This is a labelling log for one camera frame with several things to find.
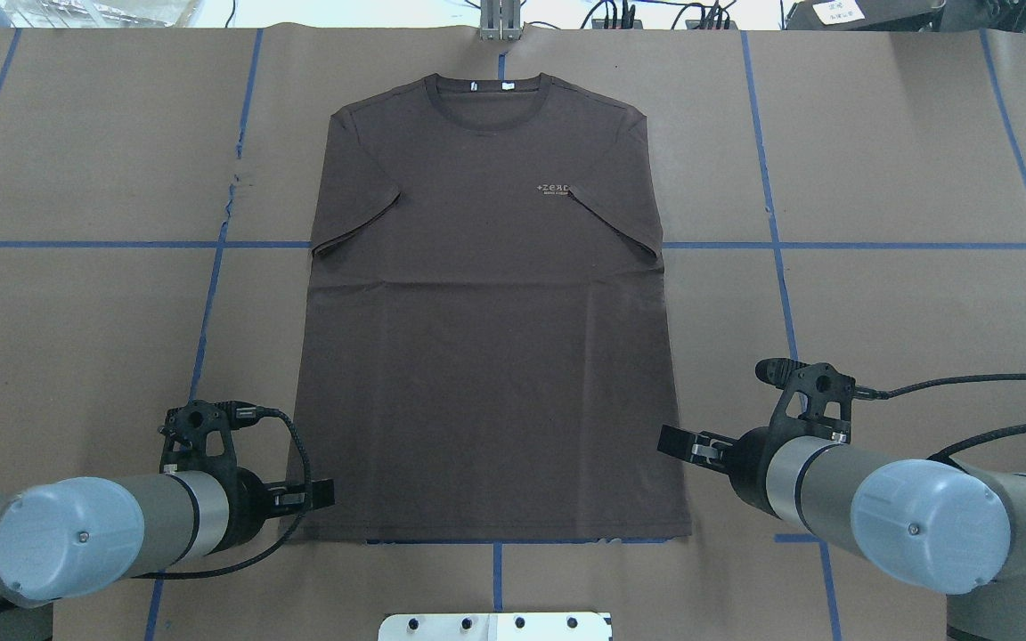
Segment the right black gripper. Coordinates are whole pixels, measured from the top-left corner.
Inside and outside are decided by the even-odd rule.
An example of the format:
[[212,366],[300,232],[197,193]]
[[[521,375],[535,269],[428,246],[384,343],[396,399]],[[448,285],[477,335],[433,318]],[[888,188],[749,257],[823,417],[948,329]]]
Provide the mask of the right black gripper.
[[658,441],[660,453],[689,456],[689,463],[697,467],[726,467],[737,497],[774,518],[778,515],[770,504],[766,483],[770,462],[778,448],[772,441],[770,427],[756,427],[734,442],[726,435],[661,426]]

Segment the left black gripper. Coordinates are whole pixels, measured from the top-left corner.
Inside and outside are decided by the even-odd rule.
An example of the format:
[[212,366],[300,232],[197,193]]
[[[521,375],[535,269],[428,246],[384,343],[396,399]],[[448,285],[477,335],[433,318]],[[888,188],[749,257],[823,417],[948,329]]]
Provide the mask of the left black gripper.
[[336,504],[333,479],[264,484],[254,472],[239,467],[235,487],[235,499],[229,500],[231,516],[225,529],[225,544],[246,544],[254,539],[267,519],[310,514]]

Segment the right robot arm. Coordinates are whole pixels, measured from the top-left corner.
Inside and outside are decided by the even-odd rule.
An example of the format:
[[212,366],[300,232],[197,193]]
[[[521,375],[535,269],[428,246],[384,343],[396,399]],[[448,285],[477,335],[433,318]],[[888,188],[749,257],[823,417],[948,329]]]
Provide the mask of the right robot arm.
[[893,579],[943,594],[949,640],[1026,640],[1026,474],[766,427],[733,441],[664,426],[658,449],[721,472],[741,500]]

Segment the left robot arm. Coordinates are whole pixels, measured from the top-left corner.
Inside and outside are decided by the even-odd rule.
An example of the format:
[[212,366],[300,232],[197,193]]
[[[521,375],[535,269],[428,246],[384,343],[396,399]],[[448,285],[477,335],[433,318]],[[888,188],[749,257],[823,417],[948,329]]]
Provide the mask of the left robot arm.
[[200,471],[77,477],[0,492],[0,640],[50,640],[53,606],[252,540],[269,520],[336,500],[331,479],[261,483],[231,498]]

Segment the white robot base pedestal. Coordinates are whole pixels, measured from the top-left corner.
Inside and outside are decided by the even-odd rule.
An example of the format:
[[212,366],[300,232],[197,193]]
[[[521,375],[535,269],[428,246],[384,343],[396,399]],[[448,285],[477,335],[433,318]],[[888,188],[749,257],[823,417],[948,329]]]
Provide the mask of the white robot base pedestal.
[[610,613],[399,613],[379,625],[379,640],[614,640]]

